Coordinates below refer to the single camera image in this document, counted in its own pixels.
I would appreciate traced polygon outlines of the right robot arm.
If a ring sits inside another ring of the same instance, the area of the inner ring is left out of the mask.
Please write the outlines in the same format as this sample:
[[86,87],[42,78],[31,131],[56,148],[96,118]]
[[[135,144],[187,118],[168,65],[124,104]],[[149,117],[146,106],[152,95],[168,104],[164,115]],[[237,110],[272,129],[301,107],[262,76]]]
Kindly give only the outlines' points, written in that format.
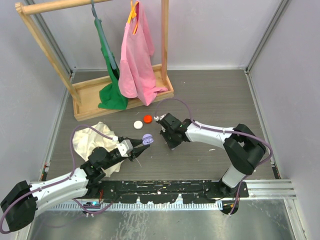
[[154,119],[161,125],[160,134],[172,150],[183,142],[204,143],[225,150],[231,162],[219,180],[219,192],[225,197],[231,197],[241,180],[252,175],[267,152],[264,144],[244,124],[234,128],[216,127],[189,118],[180,121],[170,113]]

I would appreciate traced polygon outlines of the white earbud charging case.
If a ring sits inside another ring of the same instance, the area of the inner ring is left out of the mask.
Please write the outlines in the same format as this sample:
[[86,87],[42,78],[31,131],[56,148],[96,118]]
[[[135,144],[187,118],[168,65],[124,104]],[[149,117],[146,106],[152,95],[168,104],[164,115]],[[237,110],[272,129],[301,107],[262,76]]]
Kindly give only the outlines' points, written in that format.
[[142,129],[144,126],[143,122],[140,121],[140,120],[136,120],[134,123],[133,123],[133,127],[136,129],[136,130],[140,130]]

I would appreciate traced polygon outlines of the orange earbud charging case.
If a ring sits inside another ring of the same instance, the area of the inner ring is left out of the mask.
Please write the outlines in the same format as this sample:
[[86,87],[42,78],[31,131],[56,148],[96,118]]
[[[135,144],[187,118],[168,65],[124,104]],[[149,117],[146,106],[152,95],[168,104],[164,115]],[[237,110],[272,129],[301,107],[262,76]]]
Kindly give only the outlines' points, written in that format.
[[152,123],[152,121],[153,121],[153,117],[151,116],[151,115],[145,115],[144,117],[143,117],[143,122],[145,123],[145,124],[151,124]]

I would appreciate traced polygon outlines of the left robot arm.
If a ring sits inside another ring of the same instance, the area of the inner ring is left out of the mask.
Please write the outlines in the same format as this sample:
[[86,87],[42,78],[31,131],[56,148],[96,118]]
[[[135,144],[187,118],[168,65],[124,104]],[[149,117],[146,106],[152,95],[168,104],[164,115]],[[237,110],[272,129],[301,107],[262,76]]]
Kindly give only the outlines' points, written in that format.
[[126,159],[133,161],[150,147],[138,139],[120,140],[111,151],[100,146],[94,148],[88,160],[70,173],[37,183],[18,182],[0,203],[3,212],[0,222],[7,223],[9,233],[15,232],[60,203],[84,196],[97,197],[105,170]]

